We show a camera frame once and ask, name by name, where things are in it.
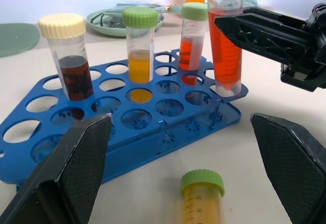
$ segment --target yellow liquid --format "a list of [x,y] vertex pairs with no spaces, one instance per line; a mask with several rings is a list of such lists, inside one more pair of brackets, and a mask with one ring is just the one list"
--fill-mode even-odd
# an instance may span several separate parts
[[[134,83],[148,83],[151,78],[150,51],[135,50],[128,55],[129,79]],[[152,98],[149,91],[136,89],[130,92],[130,98],[136,103],[145,103]]]
[[213,184],[193,184],[183,195],[183,224],[223,224],[221,195]]

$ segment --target black robotic claw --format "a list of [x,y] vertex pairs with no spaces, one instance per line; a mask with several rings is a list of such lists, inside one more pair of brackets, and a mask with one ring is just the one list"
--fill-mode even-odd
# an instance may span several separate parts
[[267,176],[293,224],[326,223],[326,149],[303,126],[252,114]]
[[69,128],[0,216],[1,224],[87,224],[100,187],[110,115]]
[[316,5],[307,21],[245,8],[215,25],[236,46],[280,62],[281,81],[310,92],[326,88],[326,4]]

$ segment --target blue test tube rack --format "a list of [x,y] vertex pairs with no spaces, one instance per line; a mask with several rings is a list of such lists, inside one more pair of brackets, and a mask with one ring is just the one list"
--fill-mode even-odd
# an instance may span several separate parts
[[[107,72],[114,65],[127,66],[127,60],[91,67],[91,71],[101,75],[93,80],[94,95],[83,101],[69,101],[62,88],[44,88],[49,80],[58,79],[57,75],[40,80],[0,125],[0,180],[19,188],[77,121],[72,116],[75,112],[83,118],[113,115],[103,183],[238,122],[240,111],[230,102],[247,95],[248,89],[242,85],[240,94],[220,97],[211,89],[215,81],[208,75],[213,64],[202,57],[198,71],[182,70],[178,68],[178,52],[175,49],[155,54],[153,80],[147,84],[131,82],[128,72]],[[167,63],[157,60],[161,55],[168,56]],[[196,76],[197,84],[183,83],[185,75]],[[122,85],[104,91],[103,85],[112,81]],[[133,89],[150,91],[151,100],[143,104],[131,101]],[[39,113],[26,109],[30,102],[43,96],[57,97],[58,102]],[[6,131],[28,120],[39,121],[28,140],[16,144],[4,140]]]

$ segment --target white table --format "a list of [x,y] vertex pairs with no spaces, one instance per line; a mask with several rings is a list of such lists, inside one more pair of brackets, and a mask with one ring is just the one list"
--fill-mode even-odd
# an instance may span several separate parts
[[[180,35],[155,38],[155,52],[179,47]],[[87,45],[90,66],[126,58],[125,40]],[[209,35],[203,56],[211,60]],[[0,59],[0,122],[34,84],[56,73],[49,49]],[[179,182],[184,173],[210,169],[225,182],[226,223],[290,224],[262,164],[249,122],[252,112],[283,117],[307,127],[321,139],[326,125],[326,93],[309,93],[279,81],[280,64],[243,52],[242,82],[246,98],[235,101],[238,124],[103,184],[90,219],[96,223],[176,223]],[[0,183],[0,213],[15,195],[15,186]]]

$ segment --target green screw cap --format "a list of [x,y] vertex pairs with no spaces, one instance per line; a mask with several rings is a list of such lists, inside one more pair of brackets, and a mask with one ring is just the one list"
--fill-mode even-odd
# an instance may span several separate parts
[[132,28],[152,28],[158,23],[158,12],[146,7],[132,7],[122,12],[123,24]]
[[185,3],[182,5],[181,15],[185,19],[205,21],[208,19],[208,7],[203,3]]
[[210,170],[194,170],[191,172],[186,173],[181,178],[181,194],[183,195],[184,189],[192,184],[195,183],[211,183],[216,185],[221,190],[221,196],[224,196],[224,184],[222,177]]

